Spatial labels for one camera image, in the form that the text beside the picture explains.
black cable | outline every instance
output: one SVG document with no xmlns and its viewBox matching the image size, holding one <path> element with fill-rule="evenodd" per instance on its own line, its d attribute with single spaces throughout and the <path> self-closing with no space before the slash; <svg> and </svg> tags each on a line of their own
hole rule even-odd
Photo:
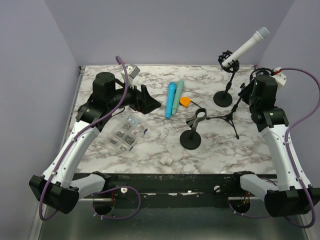
<svg viewBox="0 0 320 240">
<path fill-rule="evenodd" d="M 202 109 L 202 107 L 200 105 L 196 104 L 194 101 L 190 101 L 190 102 L 192 102 L 194 105 L 196 105 L 196 106 L 198 106 L 199 108 Z"/>
<path fill-rule="evenodd" d="M 124 106 L 123 109 L 120 112 L 116 113 L 111 118 L 113 118 L 114 116 L 117 116 L 118 114 L 122 114 L 125 111 L 125 109 L 126 109 L 126 107 Z"/>
</svg>

round black base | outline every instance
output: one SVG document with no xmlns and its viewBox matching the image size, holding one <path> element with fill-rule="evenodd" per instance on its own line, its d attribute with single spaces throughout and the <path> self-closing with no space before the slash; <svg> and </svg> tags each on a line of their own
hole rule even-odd
<svg viewBox="0 0 320 240">
<path fill-rule="evenodd" d="M 199 133 L 195 132 L 193 138 L 190 139 L 191 130 L 184 131 L 180 136 L 180 143 L 182 147 L 188 150 L 197 149 L 201 144 L 201 137 Z"/>
<path fill-rule="evenodd" d="M 232 104 L 232 96 L 227 92 L 225 97 L 223 97 L 224 94 L 225 94 L 225 91 L 218 91 L 213 96 L 214 103 L 222 108 L 229 107 Z"/>
</svg>

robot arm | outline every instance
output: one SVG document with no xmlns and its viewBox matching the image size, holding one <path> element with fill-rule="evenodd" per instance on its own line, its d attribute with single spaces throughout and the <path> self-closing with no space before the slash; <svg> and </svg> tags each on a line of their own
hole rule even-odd
<svg viewBox="0 0 320 240">
<path fill-rule="evenodd" d="M 129 67 L 129 76 L 132 80 L 139 71 L 134 65 Z M 72 181 L 72 179 L 88 147 L 103 130 L 111 116 L 88 128 L 77 137 L 77 140 L 75 140 L 75 136 L 91 123 L 103 118 L 118 104 L 123 96 L 124 88 L 116 89 L 116 83 L 124 87 L 124 84 L 110 72 L 101 72 L 95 76 L 95 80 L 92 83 L 92 94 L 88 101 L 79 107 L 76 123 L 61 151 L 52 164 L 43 172 L 42 176 L 34 175 L 29 181 L 29 186 L 38 201 L 51 175 L 53 175 L 53 178 L 45 192 L 43 203 L 64 214 L 69 213 L 79 199 L 101 192 L 107 187 L 110 177 L 100 172 L 93 172 L 91 175 L 75 181 Z M 122 103 L 122 107 L 124 106 L 130 106 L 135 111 L 148 114 L 161 107 L 161 103 L 149 95 L 145 85 L 141 85 L 141 91 L 139 91 L 132 84 L 128 88 Z M 59 168 L 54 172 L 57 162 L 70 142 L 74 142 L 74 144 L 64 156 Z"/>
<path fill-rule="evenodd" d="M 272 217 L 306 214 L 311 208 L 299 180 L 308 187 L 314 205 L 320 200 L 320 188 L 312 188 L 299 163 L 289 135 L 290 150 L 300 174 L 299 179 L 294 171 L 285 143 L 289 122 L 284 110 L 274 105 L 279 85 L 279 78 L 276 79 L 277 77 L 269 75 L 258 75 L 241 90 L 239 96 L 249 105 L 251 118 L 269 148 L 278 184 L 275 186 L 260 179 L 253 172 L 237 173 L 239 184 L 243 190 L 264 201 Z"/>
</svg>

marble table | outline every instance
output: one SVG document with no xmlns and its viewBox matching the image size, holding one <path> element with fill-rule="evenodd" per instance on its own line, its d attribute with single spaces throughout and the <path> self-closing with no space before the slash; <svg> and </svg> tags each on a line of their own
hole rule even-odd
<svg viewBox="0 0 320 240">
<path fill-rule="evenodd" d="M 201 145 L 195 150 L 180 145 L 181 133 L 188 130 L 185 119 L 192 117 L 197 106 L 192 103 L 180 106 L 177 114 L 165 119 L 168 84 L 183 79 L 183 96 L 191 98 L 206 108 L 208 117 L 225 115 L 232 105 L 221 108 L 213 102 L 213 95 L 224 90 L 231 74 L 218 66 L 139 65 L 141 69 L 135 78 L 135 85 L 147 86 L 150 95 L 162 103 L 162 107 L 143 115 L 129 107 L 113 117 L 100 135 L 93 141 L 78 165 L 78 173 L 100 171 L 105 173 L 145 174 L 232 174 L 237 171 L 253 171 L 257 174 L 274 174 L 275 168 L 266 143 L 252 122 L 248 106 L 241 102 L 234 114 L 234 124 L 240 136 L 235 138 L 233 128 L 221 119 L 202 121 L 197 128 Z M 77 109 L 85 103 L 92 92 L 92 82 L 100 72 L 111 72 L 122 80 L 122 68 L 118 65 L 87 66 L 79 89 L 70 126 L 75 122 Z M 230 94 L 236 103 L 242 83 L 248 83 L 253 66 L 242 66 L 236 73 Z M 140 139 L 128 154 L 117 153 L 107 141 L 109 132 L 121 118 L 135 114 L 149 125 L 146 136 Z M 162 165 L 159 159 L 169 156 L 173 163 Z"/>
</svg>

wall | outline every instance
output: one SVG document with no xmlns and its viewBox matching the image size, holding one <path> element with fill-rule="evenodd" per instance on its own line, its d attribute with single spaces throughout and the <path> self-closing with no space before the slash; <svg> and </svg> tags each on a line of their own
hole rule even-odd
<svg viewBox="0 0 320 240">
<path fill-rule="evenodd" d="M 1 2 L 0 239 L 28 239 L 29 188 L 59 151 L 79 68 L 43 0 Z"/>
<path fill-rule="evenodd" d="M 256 30 L 268 40 L 240 60 L 257 64 L 293 0 L 45 0 L 81 65 L 218 64 Z"/>
<path fill-rule="evenodd" d="M 319 38 L 320 1 L 296 0 L 282 22 L 275 37 L 265 51 L 260 67 L 296 67 L 310 71 L 320 78 Z M 289 122 L 293 123 L 309 113 L 319 99 L 316 84 L 307 75 L 286 71 L 287 83 L 277 94 L 277 106 L 285 110 Z M 292 130 L 292 141 L 314 187 L 320 187 L 320 110 Z M 316 206 L 320 216 L 320 204 Z M 318 217 L 317 231 L 320 236 Z"/>
</svg>

